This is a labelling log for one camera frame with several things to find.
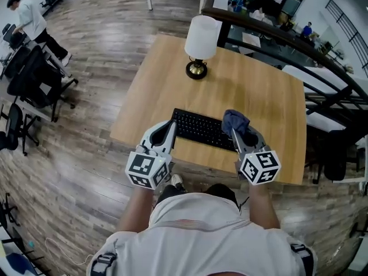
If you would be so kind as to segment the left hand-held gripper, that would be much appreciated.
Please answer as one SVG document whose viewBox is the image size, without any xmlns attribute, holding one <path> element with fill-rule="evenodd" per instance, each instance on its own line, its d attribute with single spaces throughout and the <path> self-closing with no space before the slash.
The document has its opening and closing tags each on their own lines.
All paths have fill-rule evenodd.
<svg viewBox="0 0 368 276">
<path fill-rule="evenodd" d="M 167 180 L 172 160 L 169 153 L 174 148 L 176 135 L 175 120 L 159 122 L 146 130 L 143 145 L 130 152 L 125 168 L 125 175 L 133 185 L 155 190 Z M 149 148 L 162 148 L 163 152 Z"/>
</svg>

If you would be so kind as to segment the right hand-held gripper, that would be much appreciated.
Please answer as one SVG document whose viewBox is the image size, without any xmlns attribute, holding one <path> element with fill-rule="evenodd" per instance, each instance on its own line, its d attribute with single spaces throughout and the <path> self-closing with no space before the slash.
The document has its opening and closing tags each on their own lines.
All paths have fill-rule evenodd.
<svg viewBox="0 0 368 276">
<path fill-rule="evenodd" d="M 257 137 L 255 149 L 247 152 L 244 134 L 232 128 L 232 141 L 238 153 L 235 170 L 239 180 L 248 180 L 253 186 L 272 182 L 281 169 L 277 153 L 267 145 L 263 135 L 251 127 L 251 132 Z"/>
</svg>

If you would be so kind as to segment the dark blue cloth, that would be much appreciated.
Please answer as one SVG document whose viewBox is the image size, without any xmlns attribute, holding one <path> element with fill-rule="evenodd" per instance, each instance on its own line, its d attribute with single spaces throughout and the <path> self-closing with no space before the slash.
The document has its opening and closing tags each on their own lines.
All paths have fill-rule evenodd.
<svg viewBox="0 0 368 276">
<path fill-rule="evenodd" d="M 228 137 L 232 137 L 231 133 L 233 129 L 240 136 L 244 136 L 249 124 L 250 120 L 241 112 L 228 109 L 224 112 L 221 128 Z"/>
</svg>

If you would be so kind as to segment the black keyboard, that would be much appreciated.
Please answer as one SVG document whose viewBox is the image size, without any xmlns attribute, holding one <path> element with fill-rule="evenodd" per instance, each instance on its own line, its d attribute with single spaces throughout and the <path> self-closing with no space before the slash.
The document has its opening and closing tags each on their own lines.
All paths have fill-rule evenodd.
<svg viewBox="0 0 368 276">
<path fill-rule="evenodd" d="M 177 137 L 235 152 L 232 139 L 222 130 L 222 121 L 175 108 L 172 119 L 177 124 Z"/>
</svg>

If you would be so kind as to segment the person's left forearm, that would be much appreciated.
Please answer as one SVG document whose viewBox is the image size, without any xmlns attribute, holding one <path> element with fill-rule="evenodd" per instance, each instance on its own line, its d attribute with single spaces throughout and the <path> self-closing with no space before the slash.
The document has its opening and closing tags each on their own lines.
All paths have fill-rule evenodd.
<svg viewBox="0 0 368 276">
<path fill-rule="evenodd" d="M 124 209 L 117 226 L 117 232 L 140 233 L 148 228 L 154 191 L 143 187 L 136 187 Z"/>
</svg>

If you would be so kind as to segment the person's right forearm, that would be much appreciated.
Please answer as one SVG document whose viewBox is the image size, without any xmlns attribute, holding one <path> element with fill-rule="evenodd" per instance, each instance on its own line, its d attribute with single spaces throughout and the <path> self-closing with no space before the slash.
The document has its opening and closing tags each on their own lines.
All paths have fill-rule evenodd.
<svg viewBox="0 0 368 276">
<path fill-rule="evenodd" d="M 250 221 L 264 229 L 281 228 L 266 184 L 249 185 L 249 202 Z"/>
</svg>

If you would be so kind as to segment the person's white shoe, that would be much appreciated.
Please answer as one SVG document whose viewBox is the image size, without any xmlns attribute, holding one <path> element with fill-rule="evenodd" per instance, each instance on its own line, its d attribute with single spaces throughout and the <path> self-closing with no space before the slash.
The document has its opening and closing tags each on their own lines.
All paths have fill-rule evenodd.
<svg viewBox="0 0 368 276">
<path fill-rule="evenodd" d="M 179 191 L 186 192 L 186 189 L 183 186 L 183 179 L 179 174 L 173 174 L 171 177 L 171 184 Z"/>
</svg>

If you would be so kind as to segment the person's black shorts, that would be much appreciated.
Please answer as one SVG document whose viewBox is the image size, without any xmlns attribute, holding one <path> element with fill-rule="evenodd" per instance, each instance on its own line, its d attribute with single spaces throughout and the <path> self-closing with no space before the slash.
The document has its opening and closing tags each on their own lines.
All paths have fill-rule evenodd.
<svg viewBox="0 0 368 276">
<path fill-rule="evenodd" d="M 182 194 L 187 194 L 188 192 L 184 188 L 182 183 L 179 185 L 167 185 L 161 195 L 158 197 L 157 204 L 165 200 L 166 198 L 170 198 L 173 196 L 178 196 Z M 237 203 L 235 193 L 226 185 L 217 183 L 209 187 L 207 190 L 202 191 L 202 194 L 209 194 L 216 197 L 225 198 L 235 203 L 238 209 L 241 209 L 241 206 Z"/>
</svg>

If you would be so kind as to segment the black office chair with jacket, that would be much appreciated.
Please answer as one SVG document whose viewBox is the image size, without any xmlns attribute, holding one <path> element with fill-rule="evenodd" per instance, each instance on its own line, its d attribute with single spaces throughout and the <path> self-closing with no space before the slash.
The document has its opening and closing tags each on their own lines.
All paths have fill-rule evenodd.
<svg viewBox="0 0 368 276">
<path fill-rule="evenodd" d="M 368 135 L 368 121 L 354 121 L 348 127 L 329 132 L 312 126 L 307 127 L 307 144 L 313 149 L 314 158 L 306 166 L 318 165 L 317 177 L 312 183 L 317 185 L 321 174 L 330 181 L 342 181 L 346 174 L 348 148 Z"/>
</svg>

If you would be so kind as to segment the person's white shirt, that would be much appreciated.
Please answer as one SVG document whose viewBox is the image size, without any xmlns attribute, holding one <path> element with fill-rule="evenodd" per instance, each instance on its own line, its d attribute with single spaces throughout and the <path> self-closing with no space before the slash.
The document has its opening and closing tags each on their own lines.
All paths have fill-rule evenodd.
<svg viewBox="0 0 368 276">
<path fill-rule="evenodd" d="M 315 276 L 317 256 L 281 229 L 241 218 L 225 198 L 187 193 L 158 203 L 146 230 L 119 231 L 87 276 Z"/>
</svg>

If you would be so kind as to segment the white desk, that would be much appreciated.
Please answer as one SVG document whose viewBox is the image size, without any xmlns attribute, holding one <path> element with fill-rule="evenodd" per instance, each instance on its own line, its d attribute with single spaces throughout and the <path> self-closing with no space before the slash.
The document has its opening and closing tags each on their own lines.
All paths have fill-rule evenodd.
<svg viewBox="0 0 368 276">
<path fill-rule="evenodd" d="M 21 43 L 21 47 L 27 47 L 30 50 L 32 50 L 36 45 L 37 43 L 29 40 L 28 37 L 26 37 L 24 42 Z M 43 55 L 49 64 L 57 68 L 62 73 L 63 77 L 72 77 L 72 73 L 69 69 L 62 64 L 62 62 L 51 52 L 45 43 L 41 43 L 39 46 L 41 47 Z M 0 35 L 0 77 L 3 75 L 6 66 L 18 50 L 19 47 L 13 50 L 9 43 L 3 39 L 3 36 Z"/>
<path fill-rule="evenodd" d="M 368 183 L 368 135 L 365 136 L 365 172 L 360 178 L 347 178 L 333 183 Z"/>
</svg>

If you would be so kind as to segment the table lamp with white shade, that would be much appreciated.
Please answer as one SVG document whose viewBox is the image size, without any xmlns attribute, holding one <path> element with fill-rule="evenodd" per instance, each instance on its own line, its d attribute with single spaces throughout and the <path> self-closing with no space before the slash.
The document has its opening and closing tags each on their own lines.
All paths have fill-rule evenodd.
<svg viewBox="0 0 368 276">
<path fill-rule="evenodd" d="M 217 22 L 209 16 L 198 15 L 191 20 L 185 42 L 185 52 L 190 61 L 186 74 L 194 80 L 201 80 L 208 73 L 207 63 L 216 54 Z"/>
</svg>

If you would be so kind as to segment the black curved metal railing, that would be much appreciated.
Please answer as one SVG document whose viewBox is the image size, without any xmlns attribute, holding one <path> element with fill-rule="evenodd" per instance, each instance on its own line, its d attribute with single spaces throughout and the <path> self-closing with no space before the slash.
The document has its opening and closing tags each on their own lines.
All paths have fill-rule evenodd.
<svg viewBox="0 0 368 276">
<path fill-rule="evenodd" d="M 343 72 L 341 68 L 333 63 L 333 61 L 327 59 L 326 56 L 322 55 L 302 40 L 264 22 L 250 17 L 243 17 L 227 10 L 215 8 L 210 5 L 210 0 L 205 2 L 202 14 L 212 17 L 222 23 L 217 41 L 219 47 L 223 48 L 226 44 L 232 44 L 250 49 L 288 64 L 317 80 L 316 83 L 308 83 L 306 80 L 302 81 L 304 88 L 306 88 L 305 99 L 308 114 L 322 111 L 333 115 L 338 112 L 343 118 L 349 120 L 355 116 L 354 110 L 368 110 L 368 93 L 366 93 L 356 81 Z M 311 60 L 316 61 L 316 63 L 321 64 L 325 70 L 332 72 L 332 74 L 337 76 L 338 80 L 342 81 L 345 86 L 338 88 L 336 84 L 331 83 L 325 77 L 318 75 L 316 72 L 311 71 L 292 59 L 288 59 L 275 52 L 264 50 L 256 45 L 230 38 L 229 32 L 232 26 L 254 31 L 259 35 L 273 39 L 276 43 L 280 43 L 284 47 L 293 48 Z"/>
</svg>

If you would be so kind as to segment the black mesh office chair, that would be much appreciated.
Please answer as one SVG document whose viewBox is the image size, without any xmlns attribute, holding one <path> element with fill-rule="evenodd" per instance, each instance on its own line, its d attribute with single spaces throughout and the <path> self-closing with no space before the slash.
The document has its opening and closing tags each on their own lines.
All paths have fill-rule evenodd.
<svg viewBox="0 0 368 276">
<path fill-rule="evenodd" d="M 72 84 L 78 84 L 77 79 L 62 82 L 62 73 L 49 64 L 39 45 L 32 50 L 21 47 L 5 68 L 5 78 L 8 80 L 6 94 L 19 100 L 25 109 L 34 108 L 41 111 L 51 107 L 51 122 L 57 122 L 57 102 L 69 104 L 71 109 L 75 104 L 70 102 L 63 93 Z"/>
</svg>

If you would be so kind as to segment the black reclined office chair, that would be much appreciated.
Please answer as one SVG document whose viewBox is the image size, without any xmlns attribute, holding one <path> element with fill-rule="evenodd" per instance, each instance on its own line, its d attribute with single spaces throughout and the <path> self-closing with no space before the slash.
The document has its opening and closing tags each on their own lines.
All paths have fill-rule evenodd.
<svg viewBox="0 0 368 276">
<path fill-rule="evenodd" d="M 13 103 L 10 106 L 8 114 L 3 112 L 3 103 L 0 103 L 0 119 L 6 120 L 5 131 L 0 131 L 0 151 L 11 150 L 15 151 L 18 148 L 18 139 L 22 139 L 22 153 L 27 156 L 28 153 L 25 150 L 25 142 L 28 137 L 38 147 L 39 141 L 35 140 L 30 134 L 29 129 L 35 121 L 41 121 L 39 116 L 31 117 L 30 114 L 25 114 L 21 108 Z"/>
</svg>

